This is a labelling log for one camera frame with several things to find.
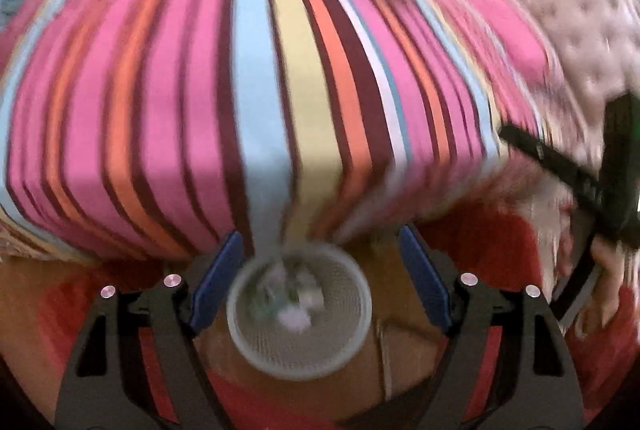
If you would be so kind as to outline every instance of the hand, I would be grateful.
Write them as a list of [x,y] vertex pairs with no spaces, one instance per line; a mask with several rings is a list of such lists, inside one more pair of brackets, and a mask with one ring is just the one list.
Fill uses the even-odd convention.
[[[572,207],[564,207],[562,212],[568,215]],[[556,258],[556,274],[569,276],[572,272],[571,251],[573,247],[571,230],[567,226],[562,230]],[[620,287],[625,275],[625,258],[620,247],[596,236],[591,244],[591,257],[602,266],[602,274],[593,289],[590,300],[576,319],[577,333],[584,336],[603,329],[613,319],[620,304]]]

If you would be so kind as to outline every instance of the blue gripper pad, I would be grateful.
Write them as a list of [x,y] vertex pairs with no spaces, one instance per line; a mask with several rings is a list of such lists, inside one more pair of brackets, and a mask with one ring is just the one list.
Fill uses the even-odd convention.
[[449,290],[429,259],[428,247],[418,240],[408,225],[400,229],[398,239],[404,267],[411,276],[429,321],[447,333],[453,325]]
[[226,239],[209,269],[204,271],[200,283],[191,291],[189,326],[195,334],[199,334],[213,323],[220,304],[243,262],[242,235],[235,231]]

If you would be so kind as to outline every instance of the black device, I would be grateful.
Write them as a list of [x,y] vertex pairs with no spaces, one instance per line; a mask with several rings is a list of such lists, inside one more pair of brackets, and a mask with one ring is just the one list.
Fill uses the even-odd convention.
[[602,272],[590,254],[594,236],[640,248],[640,98],[628,91],[607,103],[598,177],[513,124],[503,125],[499,135],[567,184],[577,202],[574,271],[556,285],[551,302],[552,312],[568,328]]
[[[401,257],[432,324],[449,338],[416,430],[578,430],[582,397],[572,360],[549,305],[535,286],[490,288],[428,248],[418,230],[399,232]],[[219,251],[198,257],[183,276],[122,294],[107,286],[95,299],[66,365],[56,409],[58,430],[233,430],[193,347],[222,304],[243,261],[232,233]],[[478,379],[491,326],[502,327],[500,353],[484,413],[462,422]],[[138,331],[151,327],[178,423],[156,412]]]

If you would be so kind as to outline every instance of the metal bolt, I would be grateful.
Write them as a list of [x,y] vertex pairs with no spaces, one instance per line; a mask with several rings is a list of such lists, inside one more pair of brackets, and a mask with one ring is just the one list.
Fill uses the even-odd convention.
[[114,294],[116,294],[116,288],[112,285],[103,287],[102,291],[100,291],[100,296],[102,298],[111,298]]
[[182,282],[182,277],[180,275],[171,274],[164,277],[164,285],[167,287],[175,287],[180,285]]
[[471,287],[478,283],[478,277],[473,273],[462,273],[462,275],[460,275],[460,281],[464,285]]
[[540,296],[540,289],[537,286],[528,285],[524,290],[531,298],[538,298]]

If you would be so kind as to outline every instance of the brown floor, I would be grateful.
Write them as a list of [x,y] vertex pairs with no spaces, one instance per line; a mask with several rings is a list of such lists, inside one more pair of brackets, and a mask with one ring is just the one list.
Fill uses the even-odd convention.
[[[375,320],[419,328],[425,336],[389,326],[385,330],[388,374],[394,394],[431,374],[438,331],[420,307],[395,245],[357,243],[347,250],[362,266],[373,296]],[[79,266],[14,258],[0,264],[0,353],[34,405],[52,420],[60,379],[43,351],[37,305],[47,287],[78,272]],[[296,412],[344,419],[383,400],[383,372],[375,324],[362,351],[342,370],[305,383],[274,380],[253,369],[233,345],[219,317],[197,341],[203,361],[222,376]]]

